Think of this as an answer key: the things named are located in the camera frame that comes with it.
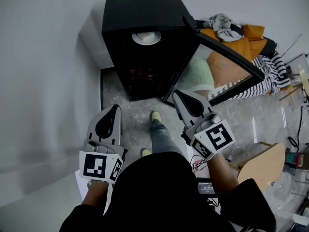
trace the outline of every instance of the floor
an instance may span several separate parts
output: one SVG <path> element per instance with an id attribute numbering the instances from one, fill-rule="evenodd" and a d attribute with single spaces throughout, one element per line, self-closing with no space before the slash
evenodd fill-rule
<path id="1" fill-rule="evenodd" d="M 260 141 L 268 143 L 284 142 L 286 147 L 295 150 L 287 141 L 288 136 L 295 138 L 300 120 L 300 106 L 303 102 L 301 92 L 296 92 L 283 101 L 280 92 L 274 96 L 258 96 L 233 101 L 225 101 L 214 107 L 221 118 L 226 118 L 236 138 L 236 143 L 228 148 L 224 154 L 228 156 L 233 148 L 233 162 L 246 159 L 256 152 L 265 149 L 258 144 Z M 183 123 L 178 119 L 173 107 L 160 102 L 159 99 L 129 102 L 116 72 L 109 72 L 103 76 L 103 106 L 113 104 L 121 106 L 123 111 L 122 146 L 129 150 L 124 167 L 140 157 L 140 150 L 151 149 L 149 130 L 149 114 L 157 110 L 163 123 L 168 128 L 172 139 L 179 139 L 183 130 Z M 303 115 L 302 129 L 299 140 L 301 149 L 308 138 L 309 116 Z M 175 140 L 178 147 L 186 153 L 184 140 Z M 207 168 L 196 173 L 197 176 L 207 176 Z M 306 172 L 297 171 L 295 176 L 282 173 L 280 178 L 264 191 L 264 196 L 277 219 L 278 231 L 286 231 L 292 224 L 290 218 L 299 207 L 303 197 L 292 192 L 306 194 L 308 187 L 296 183 L 295 180 L 305 181 Z"/>

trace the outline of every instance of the white wall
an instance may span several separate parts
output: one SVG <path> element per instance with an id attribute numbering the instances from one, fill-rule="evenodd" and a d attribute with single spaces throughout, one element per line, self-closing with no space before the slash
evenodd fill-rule
<path id="1" fill-rule="evenodd" d="M 84 1 L 94 6 L 96 23 L 98 28 L 101 28 L 105 0 Z M 302 33 L 302 38 L 284 56 L 285 60 L 309 51 L 309 0 L 183 0 L 183 2 L 195 19 L 207 19 L 217 13 L 226 13 L 236 22 L 264 26 L 264 35 L 279 43 L 281 53 Z M 94 55 L 96 59 L 100 59 L 98 65 L 101 68 L 112 66 L 105 45 L 96 48 Z"/>
<path id="2" fill-rule="evenodd" d="M 0 206 L 78 169 L 100 111 L 82 0 L 0 0 Z"/>
<path id="3" fill-rule="evenodd" d="M 0 207 L 1 232 L 56 232 L 81 204 L 74 174 Z"/>

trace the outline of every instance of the black shirt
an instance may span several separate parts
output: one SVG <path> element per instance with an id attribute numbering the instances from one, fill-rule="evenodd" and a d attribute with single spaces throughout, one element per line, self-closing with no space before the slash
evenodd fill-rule
<path id="1" fill-rule="evenodd" d="M 197 190 L 191 166 L 182 155 L 157 153 L 137 160 L 119 175 L 104 216 L 93 206 L 79 205 L 60 231 L 130 228 L 235 231 L 232 224 L 240 229 L 276 231 L 274 215 L 253 179 L 221 197 L 220 204 L 220 215 L 206 205 Z"/>

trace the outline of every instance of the green object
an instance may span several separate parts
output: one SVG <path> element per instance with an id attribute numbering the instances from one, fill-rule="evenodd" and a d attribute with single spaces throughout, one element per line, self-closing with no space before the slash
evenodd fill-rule
<path id="1" fill-rule="evenodd" d="M 205 59 L 193 57 L 183 71 L 175 89 L 214 90 L 214 80 Z"/>
<path id="2" fill-rule="evenodd" d="M 291 164 L 296 164 L 297 155 L 298 155 L 297 153 L 286 152 L 285 153 L 285 162 L 291 163 Z"/>

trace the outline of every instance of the electronic device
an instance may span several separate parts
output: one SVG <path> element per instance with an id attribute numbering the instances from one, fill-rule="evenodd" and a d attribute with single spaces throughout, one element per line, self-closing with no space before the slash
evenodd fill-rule
<path id="1" fill-rule="evenodd" d="M 207 196 L 207 198 L 216 198 L 212 182 L 210 178 L 197 178 L 197 189 L 199 194 Z"/>

